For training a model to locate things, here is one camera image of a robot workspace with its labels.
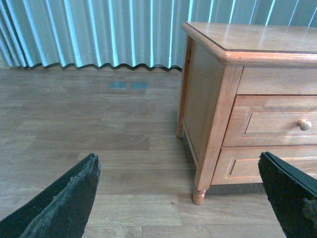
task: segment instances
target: white curtain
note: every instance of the white curtain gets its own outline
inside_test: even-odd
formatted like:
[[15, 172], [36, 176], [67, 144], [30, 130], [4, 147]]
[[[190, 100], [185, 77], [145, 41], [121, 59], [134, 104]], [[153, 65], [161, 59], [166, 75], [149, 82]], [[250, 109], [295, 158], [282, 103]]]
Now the white curtain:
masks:
[[185, 21], [317, 26], [317, 0], [0, 0], [9, 66], [182, 67]]

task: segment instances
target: cabinet leg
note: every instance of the cabinet leg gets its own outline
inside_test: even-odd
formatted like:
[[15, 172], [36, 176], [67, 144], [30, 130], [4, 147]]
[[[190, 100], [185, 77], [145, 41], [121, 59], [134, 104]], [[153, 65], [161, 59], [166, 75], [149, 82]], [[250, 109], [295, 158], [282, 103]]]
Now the cabinet leg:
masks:
[[183, 131], [182, 125], [177, 125], [176, 137], [178, 139], [183, 138], [183, 133], [184, 133], [184, 131]]
[[193, 194], [193, 202], [196, 205], [201, 205], [203, 203], [203, 201], [204, 201], [205, 193], [206, 193], [206, 190], [197, 190], [195, 188], [195, 191], [194, 191], [194, 194]]

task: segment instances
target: laminate floor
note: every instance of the laminate floor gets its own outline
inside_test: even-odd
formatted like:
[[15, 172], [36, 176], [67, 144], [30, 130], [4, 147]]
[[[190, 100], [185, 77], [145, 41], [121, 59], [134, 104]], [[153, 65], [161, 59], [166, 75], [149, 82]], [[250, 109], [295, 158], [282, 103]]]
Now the laminate floor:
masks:
[[195, 164], [175, 137], [180, 79], [0, 70], [0, 219], [95, 153], [102, 171], [85, 238], [284, 238], [261, 184], [213, 186], [192, 203]]

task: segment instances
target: turned wooden leg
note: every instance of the turned wooden leg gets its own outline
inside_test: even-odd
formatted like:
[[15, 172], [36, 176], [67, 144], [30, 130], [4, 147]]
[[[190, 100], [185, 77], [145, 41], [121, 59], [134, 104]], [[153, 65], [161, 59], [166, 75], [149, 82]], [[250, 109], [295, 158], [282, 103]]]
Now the turned wooden leg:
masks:
[[203, 201], [204, 201], [205, 193], [206, 193], [206, 190], [197, 190], [195, 188], [195, 191], [194, 191], [194, 194], [193, 194], [193, 202], [196, 205], [201, 205], [203, 203]]

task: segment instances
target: cabinet top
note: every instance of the cabinet top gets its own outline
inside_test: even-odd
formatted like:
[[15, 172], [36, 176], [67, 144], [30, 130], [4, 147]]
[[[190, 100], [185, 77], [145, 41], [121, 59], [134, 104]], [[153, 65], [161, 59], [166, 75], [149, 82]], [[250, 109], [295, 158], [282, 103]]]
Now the cabinet top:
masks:
[[317, 28], [204, 22], [183, 28], [225, 64], [317, 66]]

